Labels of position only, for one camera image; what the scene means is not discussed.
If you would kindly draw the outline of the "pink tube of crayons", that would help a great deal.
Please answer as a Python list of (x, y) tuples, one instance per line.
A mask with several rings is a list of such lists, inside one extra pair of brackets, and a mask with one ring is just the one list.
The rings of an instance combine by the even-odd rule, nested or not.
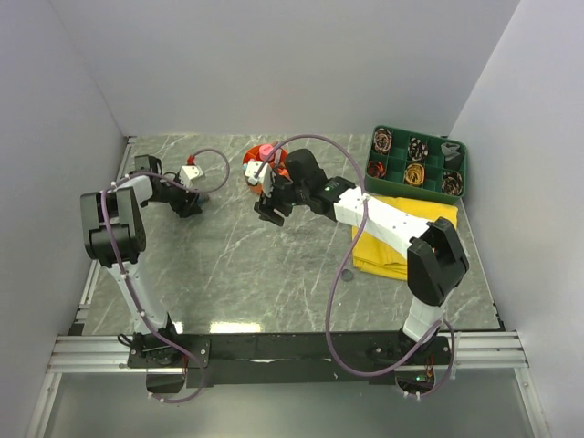
[(271, 143), (262, 144), (258, 147), (257, 157), (259, 161), (265, 161), (273, 151), (274, 146)]

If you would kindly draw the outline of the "small grey round lid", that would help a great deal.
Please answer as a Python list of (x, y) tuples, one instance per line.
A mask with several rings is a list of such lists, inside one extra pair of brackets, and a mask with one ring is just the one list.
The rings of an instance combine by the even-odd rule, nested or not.
[(349, 281), (351, 281), (354, 278), (354, 274), (349, 269), (343, 269), (342, 272), (341, 272), (341, 278), (344, 281), (349, 282)]

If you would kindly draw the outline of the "blue grey cylinder cap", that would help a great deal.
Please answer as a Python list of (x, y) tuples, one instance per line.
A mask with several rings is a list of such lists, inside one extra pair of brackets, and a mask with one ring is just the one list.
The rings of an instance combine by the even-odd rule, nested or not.
[(202, 205), (210, 200), (210, 195), (208, 193), (199, 193), (197, 198), (197, 203)]

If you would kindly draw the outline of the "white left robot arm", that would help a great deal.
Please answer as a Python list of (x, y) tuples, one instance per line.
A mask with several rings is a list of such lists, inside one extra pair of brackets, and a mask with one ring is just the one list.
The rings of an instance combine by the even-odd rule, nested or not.
[(130, 309), (135, 337), (157, 337), (150, 346), (151, 357), (163, 367), (176, 364), (183, 345), (173, 338), (172, 320), (155, 297), (145, 269), (147, 236), (141, 210), (151, 203), (168, 205), (180, 218), (202, 212), (208, 196), (193, 191), (203, 170), (189, 156), (178, 172), (164, 172), (162, 161), (153, 155), (134, 159), (135, 170), (114, 182), (106, 192), (80, 197), (84, 246), (88, 256), (99, 262), (114, 278)]

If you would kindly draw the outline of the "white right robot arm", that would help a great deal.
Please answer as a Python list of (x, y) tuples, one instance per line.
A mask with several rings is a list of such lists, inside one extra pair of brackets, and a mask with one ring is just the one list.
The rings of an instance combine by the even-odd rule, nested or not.
[(261, 188), (254, 210), (259, 218), (277, 226), (299, 206), (333, 222), (358, 227), (396, 250), (407, 263), (407, 284), (413, 294), (409, 315), (401, 331), (402, 357), (420, 363), (432, 352), (425, 335), (443, 318), (445, 302), (459, 286), (469, 262), (453, 223), (434, 221), (383, 203), (343, 177), (329, 178), (311, 151), (293, 151), (283, 160), (286, 174), (251, 160), (245, 177)]

